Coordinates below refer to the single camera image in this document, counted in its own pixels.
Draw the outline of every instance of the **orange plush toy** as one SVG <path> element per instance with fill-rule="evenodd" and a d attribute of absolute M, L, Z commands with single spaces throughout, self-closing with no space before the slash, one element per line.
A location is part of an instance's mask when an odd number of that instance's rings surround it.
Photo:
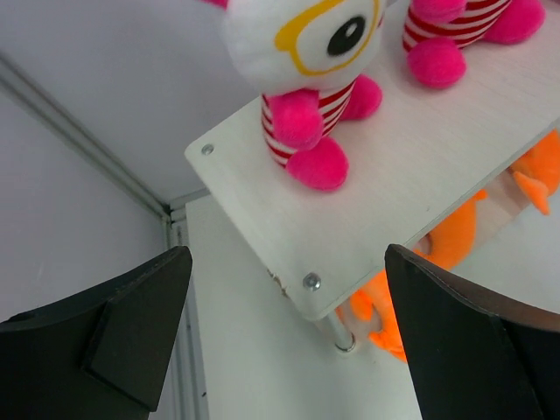
<path fill-rule="evenodd" d="M 486 196 L 486 191 L 481 190 L 430 231 L 429 254 L 419 250 L 416 252 L 445 270 L 459 264 L 474 244 L 476 201 Z M 376 310 L 381 318 L 381 330 L 371 332 L 369 338 L 397 359 L 406 361 L 385 270 L 350 297 L 350 306 L 356 318 L 364 322 L 370 321 Z"/>
<path fill-rule="evenodd" d="M 560 185 L 560 136 L 553 129 L 509 167 L 517 185 L 543 214 L 550 214 L 548 197 Z"/>

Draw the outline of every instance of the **pink plush foot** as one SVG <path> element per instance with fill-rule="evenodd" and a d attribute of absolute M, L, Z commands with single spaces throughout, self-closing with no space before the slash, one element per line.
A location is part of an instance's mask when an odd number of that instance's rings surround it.
<path fill-rule="evenodd" d="M 371 116 L 382 104 L 383 92 L 379 85 L 361 74 L 353 85 L 350 101 L 340 120 L 360 120 Z"/>
<path fill-rule="evenodd" d="M 276 140 L 292 149 L 309 150 L 323 135 L 319 93 L 298 90 L 268 98 Z"/>
<path fill-rule="evenodd" d="M 305 186 L 333 191 L 347 178 L 348 160 L 334 140 L 324 137 L 315 148 L 290 157 L 286 171 Z"/>
<path fill-rule="evenodd" d="M 433 24 L 446 24 L 466 10 L 466 0 L 412 0 L 414 13 Z"/>
<path fill-rule="evenodd" d="M 448 88 L 466 72 L 463 53 L 447 38 L 426 39 L 409 52 L 410 71 L 430 88 Z"/>
<path fill-rule="evenodd" d="M 513 0 L 484 36 L 497 44 L 516 44 L 530 38 L 543 25 L 545 10 L 540 0 Z"/>

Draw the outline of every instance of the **plush toy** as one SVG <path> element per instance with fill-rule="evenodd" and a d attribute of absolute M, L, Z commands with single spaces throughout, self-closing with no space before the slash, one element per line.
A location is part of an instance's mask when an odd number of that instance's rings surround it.
<path fill-rule="evenodd" d="M 412 0 L 402 35 L 409 69 L 424 85 L 447 88 L 466 72 L 462 48 L 522 42 L 544 16 L 540 0 Z"/>
<path fill-rule="evenodd" d="M 227 49 L 262 92 L 274 160 L 310 188 L 340 187 L 347 157 L 329 135 L 381 104 L 381 89 L 361 73 L 379 46 L 385 0 L 205 1 L 225 10 Z"/>
<path fill-rule="evenodd" d="M 486 196 L 486 191 L 479 191 L 430 231 L 429 254 L 419 250 L 415 252 L 445 270 L 458 265 L 473 248 L 476 235 L 476 201 L 483 200 Z M 355 317 L 364 322 L 370 321 L 374 310 L 377 311 L 381 318 L 381 330 L 371 332 L 369 338 L 397 359 L 406 361 L 385 270 L 350 297 L 350 306 Z"/>
<path fill-rule="evenodd" d="M 560 185 L 560 136 L 553 129 L 510 167 L 517 185 L 543 214 L 550 214 L 548 197 Z"/>

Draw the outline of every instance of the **pink plush toy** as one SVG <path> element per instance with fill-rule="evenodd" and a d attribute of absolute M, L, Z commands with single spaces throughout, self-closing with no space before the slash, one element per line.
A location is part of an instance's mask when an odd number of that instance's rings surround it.
<path fill-rule="evenodd" d="M 385 0 L 206 1 L 226 11 L 227 49 L 262 92 L 272 157 L 310 188 L 340 187 L 348 161 L 329 135 L 381 104 L 381 89 L 361 73 L 379 47 Z"/>
<path fill-rule="evenodd" d="M 462 48 L 522 42 L 544 15 L 539 0 L 412 0 L 402 35 L 409 68 L 424 85 L 448 88 L 465 74 Z"/>

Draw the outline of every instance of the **screw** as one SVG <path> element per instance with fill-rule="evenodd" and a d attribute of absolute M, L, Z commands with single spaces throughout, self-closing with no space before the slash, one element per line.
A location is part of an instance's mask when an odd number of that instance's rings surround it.
<path fill-rule="evenodd" d="M 308 291 L 318 291 L 319 287 L 321 287 L 321 277 L 315 273 L 309 273 L 304 278 L 304 287 Z"/>
<path fill-rule="evenodd" d="M 207 144 L 206 146 L 204 146 L 202 148 L 202 154 L 204 156 L 208 156 L 210 153 L 212 153 L 214 151 L 214 145 L 213 144 Z"/>

